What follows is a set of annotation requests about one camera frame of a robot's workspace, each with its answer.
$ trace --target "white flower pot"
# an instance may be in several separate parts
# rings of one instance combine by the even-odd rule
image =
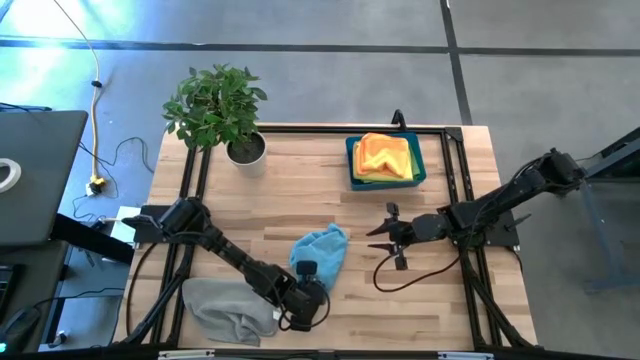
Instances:
[[[238,170],[242,175],[250,178],[260,177],[267,170],[267,140],[264,138],[264,136],[262,136],[262,134],[258,132],[255,134],[262,138],[262,141],[264,142],[264,151],[262,152],[262,155],[260,155],[260,157],[257,160],[251,163],[242,164],[242,163],[237,163],[233,161],[229,156],[229,147],[231,146],[231,144],[228,143],[227,146],[225,147],[225,151],[229,161],[231,161],[233,165],[235,165],[238,168]]]

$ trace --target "concrete floor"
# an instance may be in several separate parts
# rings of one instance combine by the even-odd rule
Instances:
[[[410,53],[416,47],[447,46],[438,0],[61,3],[95,40],[375,45],[386,52],[100,50],[106,84],[98,104],[100,155],[108,159],[122,139],[140,136],[149,144],[153,166],[164,126],[161,104],[189,66],[213,63],[247,65],[263,78],[260,85],[270,97],[259,113],[264,121],[386,123],[396,108],[403,109],[411,123],[466,121],[458,108],[460,88],[456,92],[450,56]],[[0,39],[78,39],[76,30],[50,5],[15,0],[0,23]],[[633,0],[450,0],[450,5],[458,46],[640,47],[640,3]],[[390,53],[392,46],[404,48]],[[87,50],[5,47],[0,48],[0,64],[0,101],[88,110],[95,70]],[[503,181],[551,147],[576,158],[588,157],[640,124],[640,57],[461,55],[460,64],[471,120],[490,127]],[[91,143],[89,128],[83,140]],[[124,146],[111,170],[120,197],[87,200],[80,213],[112,216],[120,205],[146,200],[152,175],[142,167],[139,146]],[[70,214],[71,199],[83,193],[89,164],[89,156],[78,153],[62,213]],[[582,290],[584,281],[603,273],[580,199],[540,196],[516,209],[517,214],[529,212],[533,217],[519,233],[540,344],[554,350],[637,357],[640,290],[590,296]],[[111,276],[124,286],[126,269],[114,271],[94,270],[98,274],[91,276]],[[87,290],[86,282],[77,283],[77,292]],[[74,287],[66,291],[71,294]],[[117,302],[110,299],[69,302],[61,328],[78,334],[70,347],[109,341],[112,318],[74,319],[76,313],[91,313],[88,306],[96,311],[106,306],[113,316],[117,313]],[[102,330],[87,332],[91,322]]]

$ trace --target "wooden tabletop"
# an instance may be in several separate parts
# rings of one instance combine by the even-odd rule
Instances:
[[[468,126],[463,127],[463,134],[473,189],[476,196],[480,196],[500,185],[489,130]],[[449,204],[439,138],[419,135],[428,173],[427,180],[419,187],[352,192],[345,156],[346,136],[265,134],[267,172],[258,179],[240,176],[221,147],[212,153],[204,203],[211,210],[213,223],[256,259],[289,269],[292,245],[304,234],[326,229],[334,222],[349,235],[344,266],[331,292],[331,314],[327,321],[310,333],[279,332],[274,337],[263,338],[261,347],[472,349],[459,265],[397,293],[378,292],[372,284],[373,270],[387,254],[367,245],[386,242],[388,238],[385,235],[368,238],[365,233],[380,225],[387,216],[385,203],[398,203],[400,218],[407,221]],[[461,184],[455,147],[451,149],[457,184]],[[177,138],[165,136],[149,204],[172,204],[178,197],[186,153],[187,149]],[[194,167],[191,194],[196,187],[200,155]],[[464,199],[464,194],[460,192],[459,197]],[[158,245],[142,265],[131,299],[132,327],[143,318],[158,295],[167,248],[167,245]],[[136,251],[131,273],[143,250]],[[496,302],[524,338],[535,343],[517,260],[504,249],[487,248],[486,252]],[[388,262],[379,274],[381,286],[398,286],[438,270],[455,259],[457,252],[449,241],[437,241],[411,246],[406,255],[410,270],[396,271],[393,262]],[[191,277],[243,279],[216,255],[201,248],[195,253]],[[170,328],[174,301],[175,297],[167,307],[163,340]],[[123,305],[114,340],[125,336],[124,313]],[[479,313],[483,334],[489,340],[486,312],[481,305]],[[184,316],[179,346],[239,347],[206,339],[188,313]]]

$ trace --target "teal plastic bin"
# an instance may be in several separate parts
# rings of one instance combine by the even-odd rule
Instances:
[[[427,170],[424,168],[424,161],[422,160],[422,151],[420,150],[420,142],[418,136],[415,133],[404,132],[389,134],[393,137],[401,137],[409,141],[411,152],[416,157],[416,163],[420,172],[413,177],[413,181],[389,181],[389,182],[364,182],[353,177],[353,147],[354,144],[362,136],[351,136],[346,139],[347,144],[347,161],[349,162],[349,178],[351,179],[351,190],[353,191],[366,191],[366,190],[383,190],[383,189],[397,189],[403,187],[418,186],[427,178]]]

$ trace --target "yellow cloth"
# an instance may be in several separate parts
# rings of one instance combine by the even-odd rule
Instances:
[[[411,152],[404,138],[368,133],[354,144],[354,177],[369,181],[411,181]]]

